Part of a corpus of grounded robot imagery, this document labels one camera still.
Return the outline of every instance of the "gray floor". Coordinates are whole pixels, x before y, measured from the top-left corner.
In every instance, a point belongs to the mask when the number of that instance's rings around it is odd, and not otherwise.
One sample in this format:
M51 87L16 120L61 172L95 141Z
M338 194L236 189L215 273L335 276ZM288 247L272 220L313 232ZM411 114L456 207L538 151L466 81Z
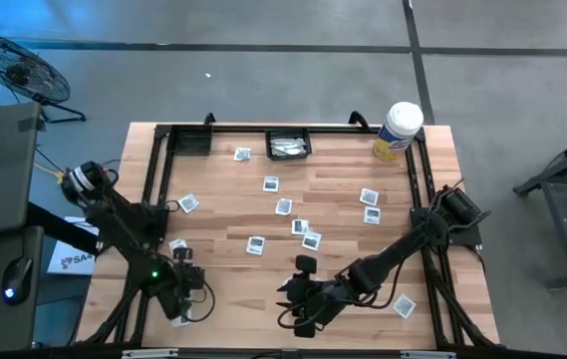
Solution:
M567 0L413 0L413 7L423 46L567 48ZM400 0L39 0L28 6L0 0L0 35L409 44ZM71 83L67 105L90 117L50 126L40 137L42 150L68 167L117 159L131 121L202 121L214 112L220 121L342 123L358 110L379 123L392 103L419 101L409 55L39 53ZM539 193L522 200L511 191L567 147L567 58L425 56L424 62L436 123L452 126L467 190L493 211L480 230L501 341L567 353L567 290L543 287L567 274L564 253ZM14 101L0 86L0 104ZM53 212L79 214L50 176L35 173L33 189L33 201ZM41 301L80 295L86 287L85 278L47 276ZM74 300L42 306L38 339L65 344L77 312Z

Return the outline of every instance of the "computer mouse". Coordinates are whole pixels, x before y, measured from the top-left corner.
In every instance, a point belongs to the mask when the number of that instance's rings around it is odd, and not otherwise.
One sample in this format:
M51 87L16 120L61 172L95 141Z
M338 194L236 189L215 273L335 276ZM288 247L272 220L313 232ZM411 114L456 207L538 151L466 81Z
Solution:
M28 298L31 292L33 259L13 259L4 270L2 277L2 298L9 305L17 305Z

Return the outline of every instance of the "white lid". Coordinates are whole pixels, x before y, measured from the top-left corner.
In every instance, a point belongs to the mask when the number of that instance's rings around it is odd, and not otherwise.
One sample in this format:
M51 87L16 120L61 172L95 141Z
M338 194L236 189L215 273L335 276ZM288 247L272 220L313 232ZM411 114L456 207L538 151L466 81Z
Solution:
M399 102L387 113L386 125L397 135L411 136L421 129L424 119L423 111L418 105Z

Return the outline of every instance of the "butcher block tabletop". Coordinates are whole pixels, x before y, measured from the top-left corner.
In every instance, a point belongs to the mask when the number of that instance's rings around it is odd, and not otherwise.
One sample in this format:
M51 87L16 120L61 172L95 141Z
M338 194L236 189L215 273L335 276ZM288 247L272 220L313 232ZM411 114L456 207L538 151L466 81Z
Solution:
M131 123L116 190L129 201L142 198L156 123ZM433 180L436 188L461 178L448 126L425 127ZM316 278L330 279L359 257L375 254L410 230L413 206L405 158L383 162L373 153L375 135L311 134L312 154L304 160L274 162L266 157L262 133L214 133L207 157L174 158L167 199L193 193L200 205L191 213L169 215L165 242L182 238L194 250L194 264L205 269L214 290L216 306L200 323L172 327L156 298L150 300L143 333L144 347L208 348L313 348L313 349L433 349L431 316L425 274L420 255L411 256L398 280L397 296L406 294L417 307L403 319L392 306L373 310L348 306L313 339L296 338L280 328L276 318L285 301L277 292L295 272L299 254L317 258ZM417 172L422 166L414 146ZM233 160L237 147L252 149L246 162ZM160 152L151 198L156 199L165 151ZM263 178L279 177L278 192L263 191ZM359 201L362 188L380 193L379 225L363 223L366 204ZM275 214L280 198L292 199L289 215ZM422 192L424 203L426 194ZM307 219L321 233L318 251L301 246L302 236L291 233L293 219ZM262 255L246 252L248 237L265 237ZM480 330L494 342L498 335L482 267L476 255L464 247L448 252L458 301ZM77 340L88 338L108 317L121 298L128 265L111 248L97 259ZM392 289L395 270L383 286L378 302ZM194 292L194 299L201 298ZM451 338L446 305L438 296L445 334ZM193 304L192 317L209 310L210 296ZM128 339L133 332L138 299L129 315ZM287 316L284 322L293 323Z

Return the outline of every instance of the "disinfecting wipes container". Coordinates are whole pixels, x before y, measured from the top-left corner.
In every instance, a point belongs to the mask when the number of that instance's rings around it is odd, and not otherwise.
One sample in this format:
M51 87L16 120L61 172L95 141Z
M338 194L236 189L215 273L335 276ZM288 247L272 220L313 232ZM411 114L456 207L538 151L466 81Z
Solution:
M423 111L409 102L399 102L387 113L387 119L374 142L374 153L384 161L394 160L407 149L423 126Z

